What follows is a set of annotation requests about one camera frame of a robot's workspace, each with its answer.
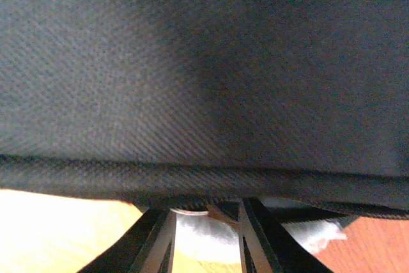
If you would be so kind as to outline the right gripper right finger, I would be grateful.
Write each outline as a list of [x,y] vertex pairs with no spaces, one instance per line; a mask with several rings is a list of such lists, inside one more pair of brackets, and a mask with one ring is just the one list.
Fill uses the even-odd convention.
[[240,200],[242,272],[330,272],[282,226],[285,220],[285,215],[270,212],[256,198]]

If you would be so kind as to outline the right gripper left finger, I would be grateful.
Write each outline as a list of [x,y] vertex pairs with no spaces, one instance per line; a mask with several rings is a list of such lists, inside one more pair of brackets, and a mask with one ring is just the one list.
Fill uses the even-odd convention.
[[176,214],[149,209],[115,244],[79,272],[171,272],[175,236]]

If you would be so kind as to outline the black student backpack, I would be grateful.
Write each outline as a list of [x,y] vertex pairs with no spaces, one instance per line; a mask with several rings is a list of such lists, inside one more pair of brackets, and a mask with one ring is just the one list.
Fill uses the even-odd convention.
[[408,0],[1,0],[1,187],[408,218]]

